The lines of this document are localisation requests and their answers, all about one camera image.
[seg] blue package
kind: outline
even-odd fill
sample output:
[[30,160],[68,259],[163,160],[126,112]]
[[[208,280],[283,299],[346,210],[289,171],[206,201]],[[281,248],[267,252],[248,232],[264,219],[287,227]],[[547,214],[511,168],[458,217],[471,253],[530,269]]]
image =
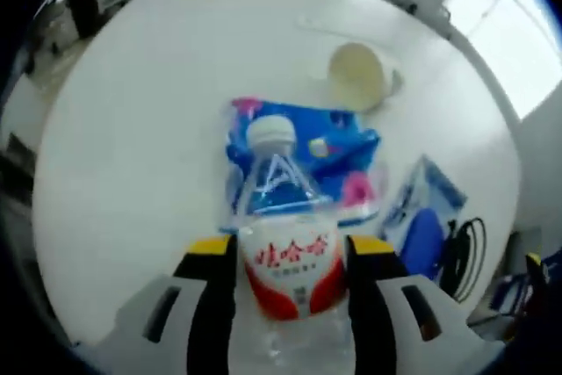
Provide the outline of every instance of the blue package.
[[423,156],[383,221],[380,237],[394,246],[410,274],[433,279],[448,222],[457,219],[465,202],[464,193]]
[[[323,195],[345,208],[345,213],[338,216],[341,225],[359,224],[376,215],[378,201],[373,206],[376,195],[366,172],[380,137],[373,129],[362,130],[355,113],[284,105],[252,97],[236,98],[231,105],[234,119],[226,146],[227,157],[234,164],[227,180],[231,214],[236,213],[241,186],[253,162],[246,139],[249,124],[264,116],[281,115],[295,128],[298,140],[293,153],[295,161],[319,185]],[[354,191],[363,191],[363,197]]]

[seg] round table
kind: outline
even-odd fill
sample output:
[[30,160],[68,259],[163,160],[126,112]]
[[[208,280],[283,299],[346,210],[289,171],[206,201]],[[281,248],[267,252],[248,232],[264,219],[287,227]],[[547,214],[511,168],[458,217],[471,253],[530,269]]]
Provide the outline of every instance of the round table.
[[228,100],[333,106],[319,72],[350,40],[385,49],[405,78],[367,122],[390,169],[385,206],[427,154],[467,194],[461,218],[486,222],[471,312],[505,248],[520,168],[461,53],[381,0],[133,0],[72,70],[40,146],[37,253],[71,340],[99,341],[127,299],[171,274],[193,239],[216,234]]

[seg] bottle cap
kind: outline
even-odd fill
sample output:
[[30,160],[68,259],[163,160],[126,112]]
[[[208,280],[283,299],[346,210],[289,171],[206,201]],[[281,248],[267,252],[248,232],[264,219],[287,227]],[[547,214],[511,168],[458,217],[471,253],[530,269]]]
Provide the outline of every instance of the bottle cap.
[[294,143],[297,140],[292,122],[280,115],[264,116],[254,120],[248,126],[246,138],[250,148],[264,143]]

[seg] black cable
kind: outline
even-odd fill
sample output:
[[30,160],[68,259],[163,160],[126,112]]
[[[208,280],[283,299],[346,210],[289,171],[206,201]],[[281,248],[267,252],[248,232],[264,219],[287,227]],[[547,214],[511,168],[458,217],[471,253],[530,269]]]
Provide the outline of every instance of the black cable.
[[[481,228],[479,233],[482,248],[480,250],[477,227]],[[458,231],[455,231],[455,228],[456,223],[451,222],[451,233],[445,242],[440,263],[442,272],[439,285],[454,300],[462,303],[472,293],[480,272],[482,272],[486,257],[487,236],[484,221],[479,217],[466,221]]]

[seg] window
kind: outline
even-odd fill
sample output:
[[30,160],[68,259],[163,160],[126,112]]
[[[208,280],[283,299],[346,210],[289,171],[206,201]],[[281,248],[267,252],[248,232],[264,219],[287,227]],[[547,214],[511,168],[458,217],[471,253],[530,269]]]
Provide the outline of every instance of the window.
[[447,0],[451,23],[493,71],[520,119],[562,79],[562,61],[544,0]]

